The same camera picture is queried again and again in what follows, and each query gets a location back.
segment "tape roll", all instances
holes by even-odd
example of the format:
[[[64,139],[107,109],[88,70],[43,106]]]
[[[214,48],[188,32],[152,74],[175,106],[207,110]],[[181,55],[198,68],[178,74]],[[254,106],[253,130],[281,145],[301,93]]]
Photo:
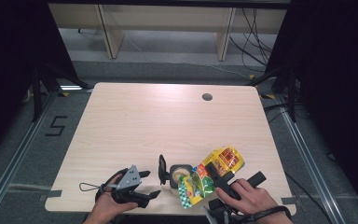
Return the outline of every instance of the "tape roll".
[[[172,173],[172,179],[173,181],[176,183],[176,184],[180,184],[180,180],[179,178],[182,176],[182,175],[190,175],[190,172],[183,168],[183,167],[178,167],[176,168],[173,173]]]

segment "metal rod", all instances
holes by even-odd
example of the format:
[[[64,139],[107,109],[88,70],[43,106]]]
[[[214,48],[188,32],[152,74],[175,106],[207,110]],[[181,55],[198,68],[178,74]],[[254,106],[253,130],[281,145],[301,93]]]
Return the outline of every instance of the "metal rod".
[[[19,170],[22,161],[25,158],[30,145],[33,143],[34,138],[42,124],[42,121],[44,120],[44,117],[46,116],[49,107],[51,106],[52,102],[56,97],[57,97],[57,92],[51,92],[48,95],[46,102],[44,102],[42,113],[40,114],[39,118],[36,121],[33,121],[31,123],[31,126],[28,129],[27,134],[22,139],[20,146],[17,148],[16,153],[14,154],[6,170],[2,174],[0,178],[0,202],[2,202],[10,182],[12,181],[13,177]]]
[[[278,95],[277,100],[279,104],[283,104],[283,98]],[[301,158],[310,174],[310,178],[318,191],[319,196],[321,197],[324,208],[331,221],[336,224],[347,223],[342,216],[342,213],[338,207],[336,199],[330,191],[330,188],[327,186],[324,178],[316,165],[315,160],[313,159],[310,150],[307,147],[307,144],[304,141],[304,138],[301,135],[300,130],[297,128],[296,124],[292,122],[289,115],[284,113],[284,108],[281,108],[283,113],[284,121],[286,122],[287,127],[289,128],[290,134],[293,136],[293,139],[296,142],[298,152],[301,155]]]

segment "snack bag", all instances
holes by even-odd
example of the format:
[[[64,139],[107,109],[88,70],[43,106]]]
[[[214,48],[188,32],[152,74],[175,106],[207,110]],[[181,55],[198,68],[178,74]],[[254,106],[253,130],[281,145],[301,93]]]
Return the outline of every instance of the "snack bag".
[[[189,208],[214,192],[213,180],[205,166],[211,162],[220,176],[235,174],[244,165],[244,160],[235,147],[220,147],[214,150],[202,163],[193,168],[190,175],[181,176],[179,198],[184,208]]]

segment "human hand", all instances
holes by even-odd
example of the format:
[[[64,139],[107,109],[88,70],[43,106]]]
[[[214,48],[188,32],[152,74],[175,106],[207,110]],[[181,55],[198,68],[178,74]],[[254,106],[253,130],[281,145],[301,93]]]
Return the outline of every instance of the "human hand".
[[[265,189],[253,188],[245,179],[239,179],[231,185],[241,197],[240,200],[231,198],[222,189],[216,189],[217,196],[226,204],[238,209],[245,215],[255,214],[278,206]],[[292,223],[284,213],[276,213],[260,218],[256,223]]]
[[[121,176],[115,176],[109,184],[115,183]],[[100,195],[84,224],[105,224],[119,214],[138,207],[138,203],[116,203],[110,193],[111,190],[106,188],[105,193]]]

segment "person's right hand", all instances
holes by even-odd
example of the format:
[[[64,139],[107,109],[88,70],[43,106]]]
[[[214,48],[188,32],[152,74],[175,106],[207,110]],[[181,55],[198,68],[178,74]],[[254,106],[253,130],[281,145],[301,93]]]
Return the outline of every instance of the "person's right hand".
[[[253,188],[245,179],[239,179],[231,185],[241,197],[231,198],[222,189],[216,189],[217,196],[226,204],[238,209],[245,215],[255,214],[278,206],[265,189]],[[292,223],[285,213],[279,212],[260,218],[257,223]]]

